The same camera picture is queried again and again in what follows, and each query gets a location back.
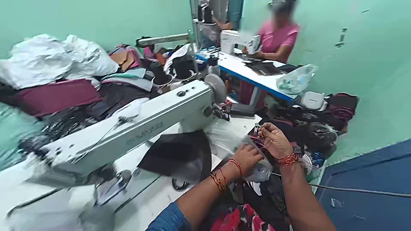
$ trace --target maroon fabric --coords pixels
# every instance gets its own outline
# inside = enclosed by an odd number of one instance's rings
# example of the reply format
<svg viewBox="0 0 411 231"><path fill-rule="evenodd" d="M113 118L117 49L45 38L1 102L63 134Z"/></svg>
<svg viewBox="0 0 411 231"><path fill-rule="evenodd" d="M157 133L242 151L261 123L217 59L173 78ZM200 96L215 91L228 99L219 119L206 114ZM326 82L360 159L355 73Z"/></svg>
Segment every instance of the maroon fabric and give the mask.
<svg viewBox="0 0 411 231"><path fill-rule="evenodd" d="M18 93L21 108L40 117L102 100L90 80L76 79L26 88Z"/></svg>
<svg viewBox="0 0 411 231"><path fill-rule="evenodd" d="M249 105L251 96L253 95L254 85L244 80L240 82L240 93L238 94L238 100L242 104ZM264 99L267 95L267 91L262 90L260 97L257 101L256 109L261 109L264 106Z"/></svg>

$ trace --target black thread spool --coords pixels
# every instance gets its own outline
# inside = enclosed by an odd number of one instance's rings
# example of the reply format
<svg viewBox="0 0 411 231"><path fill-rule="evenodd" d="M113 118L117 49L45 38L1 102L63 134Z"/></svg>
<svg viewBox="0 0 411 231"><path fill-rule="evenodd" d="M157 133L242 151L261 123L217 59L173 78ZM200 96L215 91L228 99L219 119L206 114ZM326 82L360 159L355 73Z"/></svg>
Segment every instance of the black thread spool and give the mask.
<svg viewBox="0 0 411 231"><path fill-rule="evenodd" d="M173 59L176 79L185 80L191 77L190 66L185 56Z"/></svg>
<svg viewBox="0 0 411 231"><path fill-rule="evenodd" d="M163 85L171 80L171 76L166 75L163 70L163 66L159 62L152 62L150 64L150 71L154 73L154 80L153 83L157 85Z"/></svg>

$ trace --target person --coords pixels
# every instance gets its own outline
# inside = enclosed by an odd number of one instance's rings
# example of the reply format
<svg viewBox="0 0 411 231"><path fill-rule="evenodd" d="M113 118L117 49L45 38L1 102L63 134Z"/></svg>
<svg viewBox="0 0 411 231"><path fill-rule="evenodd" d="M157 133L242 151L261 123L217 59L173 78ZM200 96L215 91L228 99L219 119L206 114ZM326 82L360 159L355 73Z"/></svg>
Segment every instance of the person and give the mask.
<svg viewBox="0 0 411 231"><path fill-rule="evenodd" d="M305 179L302 166L297 163L293 149L276 126L264 123L259 128L259 139L263 140L270 154L280 165L282 184L286 206L293 230L336 231L334 224L318 202ZM258 161L264 159L252 145L242 145L235 155L222 168L215 170L211 176L187 191L176 202L171 203L149 225L147 231L176 231L198 229L214 202L221 196L221 186L227 187L236 179L250 174ZM250 221L250 225L242 226L247 230L274 230L265 224L248 205L237 211L241 217L239 223ZM233 222L233 216L227 215L223 220L214 223L211 230L236 230L239 225Z"/></svg>
<svg viewBox="0 0 411 231"><path fill-rule="evenodd" d="M214 23L220 30L239 30L242 17L244 0L230 0L227 6L227 23L220 22L216 17L212 17Z"/></svg>
<svg viewBox="0 0 411 231"><path fill-rule="evenodd" d="M272 20L266 21L258 32L262 49L260 52L249 55L250 57L287 63L298 35L298 24L293 21L295 4L296 0L285 0L273 5ZM242 49L242 52L248 55L246 47ZM239 101L242 104L250 103L253 89L252 84L245 81L240 82ZM256 108L263 107L266 95L266 91L261 93Z"/></svg>

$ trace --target hand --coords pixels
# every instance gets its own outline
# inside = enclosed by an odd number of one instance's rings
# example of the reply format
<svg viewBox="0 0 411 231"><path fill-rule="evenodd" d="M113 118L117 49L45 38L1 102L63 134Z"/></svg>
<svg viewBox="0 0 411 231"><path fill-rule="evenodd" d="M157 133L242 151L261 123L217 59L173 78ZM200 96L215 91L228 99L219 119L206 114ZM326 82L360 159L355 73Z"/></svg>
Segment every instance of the hand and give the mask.
<svg viewBox="0 0 411 231"><path fill-rule="evenodd" d="M245 55L248 55L248 50L247 50L246 46L242 47L242 53L245 54Z"/></svg>
<svg viewBox="0 0 411 231"><path fill-rule="evenodd" d="M291 147L290 142L274 124L264 123L262 128L258 130L258 139L263 140L267 150L274 158L281 159L293 153L293 147Z"/></svg>
<svg viewBox="0 0 411 231"><path fill-rule="evenodd" d="M254 145L242 144L232 158L240 164L242 175L249 176L254 170L258 161L264 159L264 156L262 154L259 154Z"/></svg>
<svg viewBox="0 0 411 231"><path fill-rule="evenodd" d="M264 53L262 51L259 51L255 54L250 55L252 58L259 58L259 59L264 59Z"/></svg>

